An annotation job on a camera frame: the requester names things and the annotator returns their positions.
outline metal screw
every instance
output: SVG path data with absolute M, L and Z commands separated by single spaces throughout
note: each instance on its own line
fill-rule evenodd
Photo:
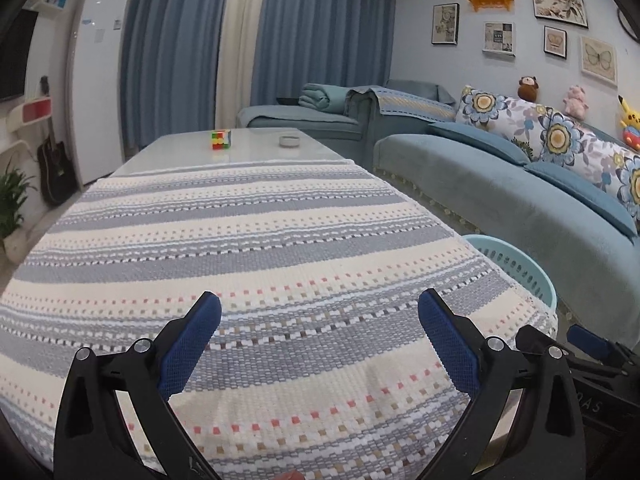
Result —
M 133 349 L 139 354 L 143 354 L 151 348 L 151 341 L 149 339 L 138 339 L 133 343 Z
M 492 337 L 491 339 L 489 339 L 489 341 L 487 341 L 486 344 L 491 350 L 495 352 L 499 352 L 504 348 L 504 343 L 502 342 L 501 339 L 498 339 L 497 337 Z
M 85 346 L 76 352 L 76 359 L 78 359 L 78 361 L 84 361 L 89 357 L 90 353 L 89 349 Z
M 550 346 L 549 355 L 551 355 L 553 359 L 559 359 L 562 357 L 562 350 L 559 349 L 557 346 Z

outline blue sofa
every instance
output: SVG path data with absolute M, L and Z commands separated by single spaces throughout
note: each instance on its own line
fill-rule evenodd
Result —
M 433 83 L 390 79 L 386 88 L 417 95 L 444 104 L 455 99 Z M 367 170 L 372 168 L 373 147 L 386 136 L 403 131 L 422 131 L 423 120 L 384 116 L 373 92 L 350 95 L 344 114 L 329 114 L 302 106 L 265 105 L 248 107 L 238 114 L 238 128 L 297 128 Z
M 420 130 L 380 140 L 374 170 L 399 189 L 416 190 L 530 254 L 580 323 L 633 348 L 640 340 L 635 229 L 630 234 L 628 225 L 616 226 L 597 208 L 528 171 L 530 164 L 482 147 L 480 137 L 490 134 L 481 132 L 478 142 L 459 142 L 428 124 Z M 508 140 L 491 137 L 509 148 Z

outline guitar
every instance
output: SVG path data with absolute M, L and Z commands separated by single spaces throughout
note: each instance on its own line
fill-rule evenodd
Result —
M 49 95 L 49 78 L 40 78 L 40 91 Z M 49 136 L 38 147 L 38 164 L 40 166 L 40 190 L 44 201 L 51 206 L 65 203 L 78 189 L 76 172 L 67 158 L 64 142 L 56 143 L 53 133 L 53 121 L 47 120 Z

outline stuffed toy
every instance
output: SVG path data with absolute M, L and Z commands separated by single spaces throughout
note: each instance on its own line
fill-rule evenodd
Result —
M 578 85 L 572 86 L 569 88 L 566 97 L 562 100 L 565 104 L 564 113 L 571 115 L 571 117 L 579 121 L 583 121 L 589 109 L 585 102 L 586 99 L 587 96 L 584 93 L 584 88 Z
M 530 103 L 535 103 L 538 100 L 538 88 L 540 87 L 535 77 L 524 76 L 518 84 L 520 85 L 520 88 L 518 88 L 518 97 L 520 99 Z
M 622 97 L 622 95 L 618 96 L 620 104 L 622 105 L 622 109 L 625 112 L 624 118 L 620 121 L 623 128 L 627 126 L 633 126 L 636 130 L 640 130 L 640 113 L 633 110 Z
M 640 132 L 633 126 L 626 126 L 622 131 L 622 139 L 630 148 L 640 151 Z

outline sofa cushion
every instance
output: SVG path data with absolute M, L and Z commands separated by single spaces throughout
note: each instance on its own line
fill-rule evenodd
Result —
M 549 162 L 532 162 L 527 164 L 524 169 L 582 202 L 623 235 L 631 238 L 638 234 L 634 221 L 626 208 L 618 200 L 597 189 L 581 176 Z
M 531 256 L 587 329 L 631 347 L 640 340 L 640 238 L 523 168 L 450 139 L 392 135 L 373 161 Z
M 616 198 L 640 222 L 640 155 L 602 140 L 558 110 L 466 86 L 456 122 L 472 124 L 520 146 L 532 161 L 567 168 Z
M 430 124 L 427 132 L 473 146 L 511 164 L 524 166 L 530 162 L 529 157 L 512 142 L 468 124 L 437 122 Z

